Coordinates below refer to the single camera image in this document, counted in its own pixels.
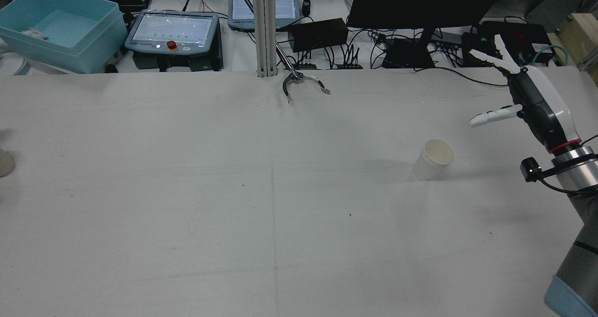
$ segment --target black power strip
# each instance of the black power strip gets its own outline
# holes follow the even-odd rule
[[[337,64],[334,70],[363,70],[360,64]]]

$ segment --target white label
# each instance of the white label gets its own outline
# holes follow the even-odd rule
[[[550,45],[532,43],[532,47],[534,48],[534,51],[536,51],[536,52],[540,52],[541,49],[544,49],[547,46],[550,46]],[[552,52],[550,51],[550,49],[545,49],[544,51],[542,51],[542,53],[552,53]]]

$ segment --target robotic arm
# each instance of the robotic arm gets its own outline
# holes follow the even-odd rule
[[[553,168],[542,171],[532,157],[521,162],[526,182],[541,181],[566,193],[584,226],[544,296],[544,303],[562,317],[598,317],[598,155],[582,147],[571,113],[547,77],[534,66],[520,68],[495,36],[497,59],[476,50],[470,53],[495,66],[508,81],[513,106],[477,115],[470,126],[519,117],[554,155]],[[544,181],[556,176],[562,189]]]

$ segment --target white paper cup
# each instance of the white paper cup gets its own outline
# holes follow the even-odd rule
[[[6,151],[0,149],[0,177],[10,174],[14,169],[13,158]]]
[[[429,140],[421,149],[413,175],[421,181],[429,181],[455,159],[453,147],[442,140]]]

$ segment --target blue plastic bin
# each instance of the blue plastic bin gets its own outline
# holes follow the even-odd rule
[[[46,39],[24,33],[34,28]],[[0,38],[19,55],[76,73],[96,73],[127,38],[109,0],[14,0],[0,10]]]

